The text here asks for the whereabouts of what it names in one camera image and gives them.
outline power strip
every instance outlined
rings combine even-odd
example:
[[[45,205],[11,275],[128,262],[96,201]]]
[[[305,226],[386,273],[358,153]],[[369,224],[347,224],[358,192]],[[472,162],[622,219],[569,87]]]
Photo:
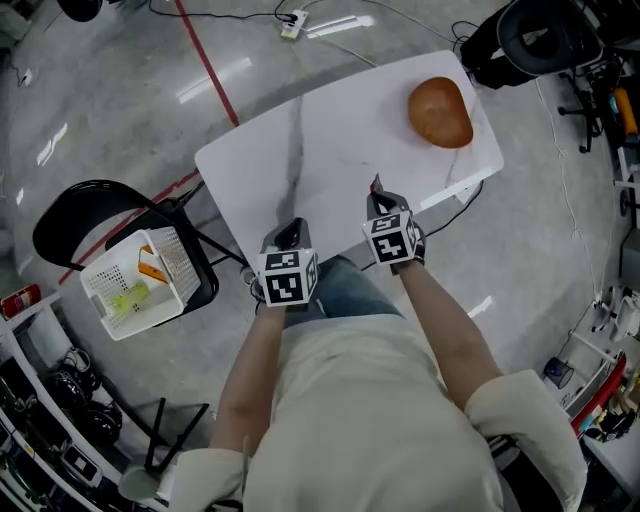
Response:
[[[283,23],[282,32],[280,33],[280,35],[286,39],[292,39],[295,41],[296,39],[298,39],[300,29],[304,25],[304,22],[307,20],[309,13],[306,11],[294,9],[293,14],[297,16],[298,19],[295,23]]]

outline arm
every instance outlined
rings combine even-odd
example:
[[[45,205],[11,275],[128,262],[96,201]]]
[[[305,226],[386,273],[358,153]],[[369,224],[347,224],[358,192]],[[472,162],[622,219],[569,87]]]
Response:
[[[480,330],[417,261],[396,265],[433,349],[449,395],[460,409],[482,384],[501,375]]]
[[[211,448],[242,452],[249,436],[253,455],[271,421],[271,403],[286,307],[263,307],[224,384]]]

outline red line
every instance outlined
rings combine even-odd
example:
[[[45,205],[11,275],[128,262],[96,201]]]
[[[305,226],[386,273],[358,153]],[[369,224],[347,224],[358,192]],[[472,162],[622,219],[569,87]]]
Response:
[[[233,107],[231,106],[231,102],[227,97],[227,93],[224,92],[224,89],[222,88],[222,84],[220,83],[220,80],[218,80],[218,76],[216,75],[216,72],[213,70],[211,61],[209,60],[209,57],[207,57],[207,54],[205,53],[204,48],[202,47],[202,43],[200,43],[200,39],[198,39],[198,35],[196,34],[196,31],[194,30],[193,25],[191,24],[191,20],[189,20],[189,18],[186,16],[187,13],[185,12],[184,7],[182,6],[181,0],[176,0],[176,6],[178,7],[178,11],[180,11],[180,14],[182,15],[182,21],[184,22],[185,27],[187,27],[187,32],[189,32],[189,36],[191,37],[191,42],[193,43],[193,46],[196,47],[196,51],[198,52],[198,55],[200,55],[200,60],[202,60],[202,63],[204,64],[204,67],[207,70],[207,73],[209,73],[209,77],[213,82],[213,86],[216,88],[216,91],[218,91],[218,96],[220,96],[220,100],[222,101],[222,104],[224,105],[224,108],[227,111],[227,115],[229,116],[229,119],[231,120],[234,126],[236,127],[240,126],[240,121],[238,120],[236,111],[233,110]]]
[[[195,178],[198,174],[199,174],[198,169],[196,169],[193,172],[190,172],[185,177],[181,178],[180,180],[176,181],[175,183],[172,183],[171,186],[165,188],[162,192],[160,192],[158,195],[156,195],[152,199],[152,201],[154,203],[159,203],[165,197],[169,196],[169,194],[171,194],[171,192],[173,192],[175,189],[177,189],[178,187],[181,187],[186,182],[188,182],[190,179]],[[80,256],[80,258],[78,258],[78,261],[76,261],[76,263],[78,265],[82,265],[82,263],[87,261],[87,259],[94,252],[96,252],[98,249],[100,249],[107,242],[107,240],[109,240],[112,236],[114,236],[121,229],[123,229],[133,219],[135,219],[136,217],[142,215],[142,213],[144,213],[145,209],[146,208],[140,208],[139,210],[136,210],[131,215],[129,215],[126,219],[124,219],[122,222],[120,222],[117,226],[115,226],[114,228],[110,229],[109,232],[106,235],[104,235],[100,240],[98,240],[95,244],[93,244],[91,246],[91,248],[86,253],[84,253],[82,256]],[[64,283],[73,272],[75,272],[75,271],[74,270],[67,270],[65,272],[65,274],[58,280],[58,284],[61,285],[62,283]]]

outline concrete floor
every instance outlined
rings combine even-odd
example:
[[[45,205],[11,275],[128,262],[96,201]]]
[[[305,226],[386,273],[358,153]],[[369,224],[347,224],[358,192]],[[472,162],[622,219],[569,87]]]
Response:
[[[447,35],[454,21],[480,23],[504,3],[390,1]],[[235,14],[270,11],[275,3],[252,0],[238,6],[221,0],[215,9]],[[212,5],[205,0],[185,0],[185,4],[192,12],[210,10]],[[287,5],[283,12],[295,6],[293,0]],[[155,0],[154,6],[175,10],[173,2]],[[307,26],[353,14],[369,15],[375,23],[292,43],[280,38],[272,18],[192,19],[240,122],[367,69],[366,63],[323,40],[344,45],[377,64],[451,48],[451,43],[423,27],[362,0],[324,0],[308,10]],[[213,87],[200,85],[201,92],[184,101],[184,91],[210,82],[182,20],[156,16],[137,0],[105,3],[100,15],[86,24],[64,15],[56,18],[58,13],[56,2],[46,0],[14,52],[14,63],[21,70],[37,67],[34,85],[18,89],[11,70],[2,74],[0,82],[0,164],[6,170],[4,194],[16,266],[24,281],[49,289],[58,286],[64,269],[34,254],[31,234],[58,194],[82,180],[109,178],[153,197],[193,171],[199,148],[233,129]],[[558,144],[567,151],[568,195],[599,289],[609,237],[610,277],[626,230],[611,186],[609,150],[604,139],[598,139],[590,154],[580,154],[584,127],[578,119],[555,113],[558,105],[575,105],[570,91],[557,77],[541,78],[540,87],[553,113]],[[535,83],[499,91],[481,88],[478,95],[505,167],[485,182],[482,195],[464,215],[429,239],[427,267],[468,311],[491,297],[491,305],[475,320],[505,371],[529,367],[540,371],[593,297],[590,262],[580,237],[572,235],[549,118]],[[54,153],[39,164],[38,155],[56,134],[64,135],[58,135]],[[196,177],[183,188],[197,181]],[[460,207],[449,199],[420,214],[418,221],[428,231]],[[233,243],[206,190],[188,213],[205,232]],[[91,241],[106,230],[97,230]],[[370,261],[367,251],[361,245],[349,255],[365,264]],[[77,275],[60,288],[70,328],[127,400],[143,406],[165,396],[177,408],[169,427],[184,426],[193,412],[190,404],[209,402],[215,410],[254,314],[253,299],[238,278],[238,265],[227,261],[216,272],[221,291],[212,304],[120,342],[102,329]],[[403,311],[409,311],[398,281],[387,270],[373,267],[367,274]],[[206,442],[211,423],[208,418],[201,424],[191,444]]]

